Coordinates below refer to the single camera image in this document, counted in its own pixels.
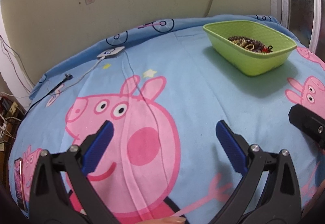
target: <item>blue gripper pad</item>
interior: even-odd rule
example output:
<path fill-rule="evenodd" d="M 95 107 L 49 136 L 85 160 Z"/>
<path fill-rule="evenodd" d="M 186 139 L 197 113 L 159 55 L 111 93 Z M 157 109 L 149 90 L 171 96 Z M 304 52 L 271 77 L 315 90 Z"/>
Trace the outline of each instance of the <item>blue gripper pad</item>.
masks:
<path fill-rule="evenodd" d="M 221 120 L 216 125 L 217 138 L 220 141 L 222 148 L 230 160 L 232 167 L 237 173 L 245 176 L 248 172 L 247 157 L 244 151 L 234 138 L 234 133 L 227 126 L 225 121 Z"/>
<path fill-rule="evenodd" d="M 95 171 L 113 135 L 113 124 L 110 121 L 105 121 L 96 134 L 88 136 L 94 138 L 94 140 L 82 158 L 81 171 L 85 176 Z"/>

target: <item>fingernail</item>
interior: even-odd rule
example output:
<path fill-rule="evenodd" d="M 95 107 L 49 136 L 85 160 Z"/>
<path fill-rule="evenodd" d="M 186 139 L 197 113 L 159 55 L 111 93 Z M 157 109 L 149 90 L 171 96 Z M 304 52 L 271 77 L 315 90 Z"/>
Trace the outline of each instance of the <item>fingernail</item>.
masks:
<path fill-rule="evenodd" d="M 175 223 L 175 224 L 183 224 L 185 223 L 185 221 L 186 218 L 176 217 L 176 216 L 162 219 L 162 222 L 164 223 Z"/>

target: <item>smartphone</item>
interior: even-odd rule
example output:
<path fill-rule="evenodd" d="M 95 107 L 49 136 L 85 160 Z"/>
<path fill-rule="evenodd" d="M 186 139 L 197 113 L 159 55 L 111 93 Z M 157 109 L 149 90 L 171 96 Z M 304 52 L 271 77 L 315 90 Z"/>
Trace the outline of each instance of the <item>smartphone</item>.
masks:
<path fill-rule="evenodd" d="M 15 160 L 15 189 L 16 189 L 16 196 L 17 196 L 17 203 L 20 209 L 28 212 L 25 196 L 24 196 L 24 189 L 23 189 L 23 182 L 22 182 L 22 158 L 18 158 Z"/>

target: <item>cartoon pig eye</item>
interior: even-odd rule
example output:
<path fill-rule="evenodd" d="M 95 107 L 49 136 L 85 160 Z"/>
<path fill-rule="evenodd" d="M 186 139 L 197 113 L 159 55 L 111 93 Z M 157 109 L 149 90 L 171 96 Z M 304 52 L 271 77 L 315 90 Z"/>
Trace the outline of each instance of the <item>cartoon pig eye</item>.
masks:
<path fill-rule="evenodd" d="M 314 103 L 315 102 L 315 99 L 310 94 L 307 95 L 307 99 L 309 100 L 310 103 Z"/>
<path fill-rule="evenodd" d="M 308 86 L 309 91 L 315 94 L 315 89 L 312 86 Z"/>
<path fill-rule="evenodd" d="M 97 104 L 95 107 L 95 113 L 102 113 L 105 109 L 107 109 L 109 102 L 107 100 L 103 100 Z"/>
<path fill-rule="evenodd" d="M 115 118 L 122 117 L 128 108 L 127 102 L 118 104 L 112 111 L 112 116 Z"/>

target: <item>white charging pad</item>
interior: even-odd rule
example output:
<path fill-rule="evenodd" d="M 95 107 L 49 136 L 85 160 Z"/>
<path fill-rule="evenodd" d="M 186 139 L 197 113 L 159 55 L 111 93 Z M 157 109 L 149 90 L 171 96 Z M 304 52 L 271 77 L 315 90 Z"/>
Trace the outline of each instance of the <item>white charging pad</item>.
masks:
<path fill-rule="evenodd" d="M 114 48 L 110 48 L 106 51 L 104 51 L 103 53 L 99 54 L 97 56 L 98 59 L 102 58 L 103 56 L 107 57 L 114 57 L 117 56 L 118 53 L 120 53 L 123 49 L 125 48 L 125 46 L 120 46 L 120 47 L 114 47 Z"/>

